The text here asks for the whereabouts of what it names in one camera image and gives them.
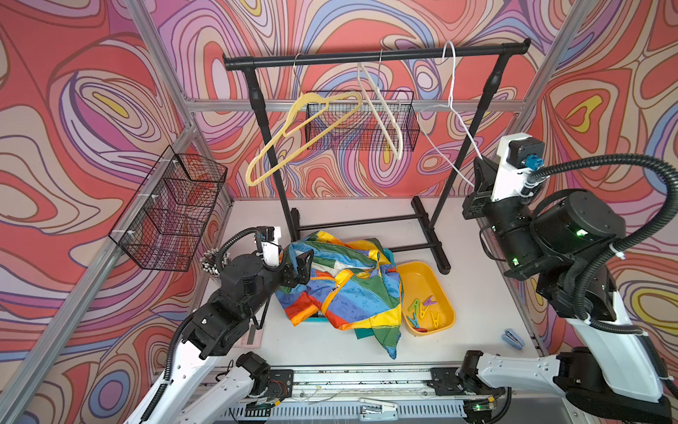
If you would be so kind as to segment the multicolour patchwork jacket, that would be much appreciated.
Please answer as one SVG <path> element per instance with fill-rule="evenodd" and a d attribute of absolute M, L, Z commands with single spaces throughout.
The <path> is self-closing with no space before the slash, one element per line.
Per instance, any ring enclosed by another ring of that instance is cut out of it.
<path fill-rule="evenodd" d="M 311 249 L 309 283 L 275 293 L 291 323 L 297 326 L 320 313 L 337 330 L 372 328 L 376 341 L 395 360 L 404 290 L 392 252 L 377 238 L 343 242 L 326 231 L 292 242 L 284 252 L 296 268 L 296 257 Z"/>

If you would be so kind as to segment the green clothespin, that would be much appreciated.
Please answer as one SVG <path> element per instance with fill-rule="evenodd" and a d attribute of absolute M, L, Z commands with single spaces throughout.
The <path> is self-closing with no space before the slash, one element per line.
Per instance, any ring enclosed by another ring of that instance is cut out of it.
<path fill-rule="evenodd" d="M 408 308 L 408 311 L 412 312 L 413 314 L 420 314 L 420 311 L 421 311 L 421 301 L 420 301 L 420 299 L 413 300 L 410 307 Z"/>

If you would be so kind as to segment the silver hook hanger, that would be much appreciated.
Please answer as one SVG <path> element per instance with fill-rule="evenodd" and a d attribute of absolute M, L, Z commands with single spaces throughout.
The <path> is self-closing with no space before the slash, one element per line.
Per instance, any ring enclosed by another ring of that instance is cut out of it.
<path fill-rule="evenodd" d="M 359 91 L 369 110 L 371 111 L 376 124 L 390 148 L 396 161 L 400 161 L 404 156 L 404 135 L 397 119 L 388 105 L 386 99 L 372 79 L 370 73 L 364 64 L 356 64 L 357 83 Z"/>

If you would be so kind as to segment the teal green jacket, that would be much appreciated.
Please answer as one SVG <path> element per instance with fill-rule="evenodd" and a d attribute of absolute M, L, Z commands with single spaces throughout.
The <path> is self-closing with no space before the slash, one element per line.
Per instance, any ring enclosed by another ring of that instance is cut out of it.
<path fill-rule="evenodd" d="M 354 332 L 357 339 L 375 337 L 375 333 L 372 328 L 355 329 Z"/>

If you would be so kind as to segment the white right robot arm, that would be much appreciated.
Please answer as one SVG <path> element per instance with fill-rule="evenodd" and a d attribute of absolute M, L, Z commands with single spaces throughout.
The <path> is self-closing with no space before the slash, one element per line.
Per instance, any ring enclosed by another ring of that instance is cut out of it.
<path fill-rule="evenodd" d="M 583 189 L 565 189 L 529 208 L 549 177 L 603 165 L 654 172 L 667 192 L 660 210 L 634 232 L 604 201 Z M 465 217 L 484 217 L 499 243 L 508 276 L 538 277 L 539 293 L 569 321 L 581 346 L 538 359 L 469 351 L 461 385 L 480 392 L 533 390 L 567 399 L 591 415 L 625 422 L 669 423 L 676 385 L 647 332 L 634 325 L 607 263 L 669 224 L 677 213 L 677 172 L 649 155 L 598 155 L 531 168 L 530 160 L 474 162 L 475 187 Z"/>

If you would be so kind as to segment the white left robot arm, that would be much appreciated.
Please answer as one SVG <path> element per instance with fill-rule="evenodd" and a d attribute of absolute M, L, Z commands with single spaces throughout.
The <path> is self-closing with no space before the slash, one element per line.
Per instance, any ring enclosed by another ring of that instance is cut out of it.
<path fill-rule="evenodd" d="M 221 286 L 178 326 L 162 374 L 127 418 L 129 423 L 211 423 L 224 409 L 268 388 L 266 360 L 246 353 L 200 399 L 194 392 L 251 328 L 263 325 L 282 287 L 309 283 L 314 251 L 279 247 L 277 227 L 246 228 L 201 258 Z"/>

